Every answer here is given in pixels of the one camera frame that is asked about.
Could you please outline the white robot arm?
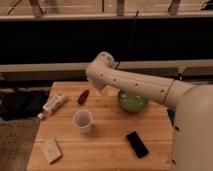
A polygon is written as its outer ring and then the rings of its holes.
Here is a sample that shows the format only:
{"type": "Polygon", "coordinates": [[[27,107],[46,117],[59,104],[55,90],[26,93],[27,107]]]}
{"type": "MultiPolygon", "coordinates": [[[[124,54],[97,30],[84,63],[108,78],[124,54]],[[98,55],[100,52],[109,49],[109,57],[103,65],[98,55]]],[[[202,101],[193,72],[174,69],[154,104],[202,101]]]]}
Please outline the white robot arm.
{"type": "Polygon", "coordinates": [[[213,171],[212,84],[120,71],[108,52],[99,53],[85,73],[98,90],[109,85],[175,111],[170,171],[213,171]]]}

